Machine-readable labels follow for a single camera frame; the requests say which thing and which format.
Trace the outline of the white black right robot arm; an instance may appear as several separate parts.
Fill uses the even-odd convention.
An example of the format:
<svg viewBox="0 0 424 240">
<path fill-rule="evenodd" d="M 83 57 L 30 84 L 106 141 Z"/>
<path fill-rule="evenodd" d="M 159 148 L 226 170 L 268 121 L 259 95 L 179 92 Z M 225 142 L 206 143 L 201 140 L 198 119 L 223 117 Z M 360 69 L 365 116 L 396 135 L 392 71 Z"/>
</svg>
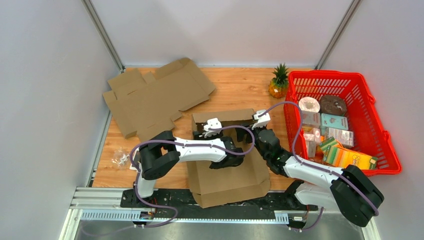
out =
<svg viewBox="0 0 424 240">
<path fill-rule="evenodd" d="M 289 208 L 315 205 L 338 209 L 359 227 L 380 214 L 384 195 L 357 166 L 334 167 L 304 159 L 284 149 L 274 131 L 266 127 L 237 130 L 236 137 L 238 142 L 254 145 L 274 174 L 295 180 L 285 195 Z"/>
</svg>

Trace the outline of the brown cardboard box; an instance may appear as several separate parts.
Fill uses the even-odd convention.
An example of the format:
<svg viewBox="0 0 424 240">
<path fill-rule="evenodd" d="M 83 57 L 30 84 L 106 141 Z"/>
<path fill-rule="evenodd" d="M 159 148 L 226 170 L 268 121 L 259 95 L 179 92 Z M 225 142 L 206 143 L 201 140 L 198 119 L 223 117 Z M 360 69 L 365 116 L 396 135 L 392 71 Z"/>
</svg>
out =
<svg viewBox="0 0 424 240">
<path fill-rule="evenodd" d="M 252 108 L 192 114 L 192 130 L 198 131 L 209 119 L 218 118 L 222 126 L 254 123 Z M 269 169 L 260 153 L 253 149 L 235 167 L 211 169 L 210 161 L 187 163 L 188 186 L 201 208 L 264 197 L 271 187 Z"/>
</svg>

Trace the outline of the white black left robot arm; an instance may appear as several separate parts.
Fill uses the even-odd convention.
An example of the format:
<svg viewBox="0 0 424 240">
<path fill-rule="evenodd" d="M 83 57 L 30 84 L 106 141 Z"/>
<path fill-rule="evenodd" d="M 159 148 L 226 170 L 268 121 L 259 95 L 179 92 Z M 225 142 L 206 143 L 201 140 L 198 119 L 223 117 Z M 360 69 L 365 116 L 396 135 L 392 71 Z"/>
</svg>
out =
<svg viewBox="0 0 424 240">
<path fill-rule="evenodd" d="M 164 177 L 176 164 L 207 161 L 210 169 L 237 167 L 244 161 L 245 152 L 230 136 L 222 133 L 206 136 L 193 133 L 193 140 L 175 137 L 166 130 L 151 140 L 136 145 L 129 154 L 137 170 L 133 200 L 140 207 L 153 201 L 156 180 Z"/>
</svg>

